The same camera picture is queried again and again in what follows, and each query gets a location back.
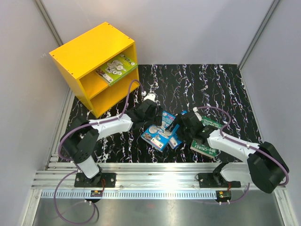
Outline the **blue comic paperback book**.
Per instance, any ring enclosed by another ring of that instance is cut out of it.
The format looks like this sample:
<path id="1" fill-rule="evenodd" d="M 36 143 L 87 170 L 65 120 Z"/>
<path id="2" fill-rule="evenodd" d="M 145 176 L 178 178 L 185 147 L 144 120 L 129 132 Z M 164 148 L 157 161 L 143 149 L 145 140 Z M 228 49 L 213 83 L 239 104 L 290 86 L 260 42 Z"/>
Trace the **blue comic paperback book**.
<path id="1" fill-rule="evenodd" d="M 162 116 L 162 125 L 149 126 L 141 135 L 141 138 L 157 151 L 163 152 L 169 146 L 168 141 L 172 135 L 172 133 L 166 132 L 165 129 L 172 123 L 174 119 L 175 116 L 164 111 Z"/>

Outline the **lime green comic paperback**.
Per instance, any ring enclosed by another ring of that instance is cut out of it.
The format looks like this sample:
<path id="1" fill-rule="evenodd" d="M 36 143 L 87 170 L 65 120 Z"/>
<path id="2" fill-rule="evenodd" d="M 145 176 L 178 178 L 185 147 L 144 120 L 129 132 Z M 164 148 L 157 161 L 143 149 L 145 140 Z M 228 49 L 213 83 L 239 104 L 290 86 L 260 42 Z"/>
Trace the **lime green comic paperback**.
<path id="1" fill-rule="evenodd" d="M 124 53 L 121 53 L 99 66 L 95 72 L 109 86 L 131 73 L 138 64 Z"/>

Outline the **green Storey Treehouse book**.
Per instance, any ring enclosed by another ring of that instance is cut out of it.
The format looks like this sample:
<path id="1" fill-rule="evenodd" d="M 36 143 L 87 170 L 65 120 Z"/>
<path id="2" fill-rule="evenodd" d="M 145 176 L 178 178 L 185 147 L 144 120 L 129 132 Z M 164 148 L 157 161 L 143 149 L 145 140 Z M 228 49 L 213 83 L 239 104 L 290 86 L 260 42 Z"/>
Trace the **green Storey Treehouse book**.
<path id="1" fill-rule="evenodd" d="M 218 122 L 215 122 L 205 116 L 202 116 L 202 123 L 205 127 L 205 129 L 203 129 L 201 132 L 204 134 L 202 140 L 200 143 L 196 140 L 193 140 L 190 149 L 209 158 L 214 158 L 217 154 L 217 149 L 211 148 L 207 139 L 209 138 L 209 132 L 213 132 L 213 128 L 220 129 L 222 124 L 219 124 Z"/>

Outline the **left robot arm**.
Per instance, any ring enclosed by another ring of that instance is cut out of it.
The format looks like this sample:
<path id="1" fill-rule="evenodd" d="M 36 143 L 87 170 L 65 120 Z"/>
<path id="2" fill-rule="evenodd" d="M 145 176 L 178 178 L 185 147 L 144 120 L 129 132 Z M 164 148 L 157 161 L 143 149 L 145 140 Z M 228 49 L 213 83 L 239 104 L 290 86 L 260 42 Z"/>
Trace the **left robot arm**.
<path id="1" fill-rule="evenodd" d="M 100 120 L 76 121 L 61 138 L 58 150 L 64 149 L 80 171 L 80 181 L 96 187 L 101 182 L 102 168 L 94 161 L 92 153 L 98 140 L 144 126 L 162 125 L 163 108 L 150 99 L 121 114 Z"/>

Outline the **blue paperback with round badge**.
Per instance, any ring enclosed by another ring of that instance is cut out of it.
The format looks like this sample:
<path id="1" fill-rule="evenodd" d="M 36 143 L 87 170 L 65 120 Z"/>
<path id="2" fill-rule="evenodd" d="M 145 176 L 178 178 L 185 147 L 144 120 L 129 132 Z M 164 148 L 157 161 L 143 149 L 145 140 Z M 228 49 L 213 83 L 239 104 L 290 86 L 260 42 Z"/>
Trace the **blue paperback with round badge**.
<path id="1" fill-rule="evenodd" d="M 179 146 L 182 143 L 182 141 L 178 139 L 178 136 L 176 134 L 177 130 L 179 129 L 179 126 L 180 126 L 179 124 L 176 124 L 176 126 L 172 131 L 171 138 L 168 141 L 168 144 L 172 149 L 175 149 L 177 146 Z"/>

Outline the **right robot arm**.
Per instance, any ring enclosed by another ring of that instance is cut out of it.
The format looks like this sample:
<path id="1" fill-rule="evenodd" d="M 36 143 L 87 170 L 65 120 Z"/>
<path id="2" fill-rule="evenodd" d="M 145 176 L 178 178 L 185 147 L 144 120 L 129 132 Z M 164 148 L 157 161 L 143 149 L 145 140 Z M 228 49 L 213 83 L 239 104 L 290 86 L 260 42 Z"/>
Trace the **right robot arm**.
<path id="1" fill-rule="evenodd" d="M 212 124 L 204 124 L 197 112 L 177 115 L 165 131 L 175 132 L 184 143 L 196 141 L 241 160 L 240 164 L 219 164 L 209 175 L 199 176 L 200 183 L 217 187 L 224 187 L 231 182 L 253 183 L 261 191 L 270 194 L 277 186 L 284 186 L 289 181 L 289 168 L 273 144 L 249 143 L 230 136 Z"/>

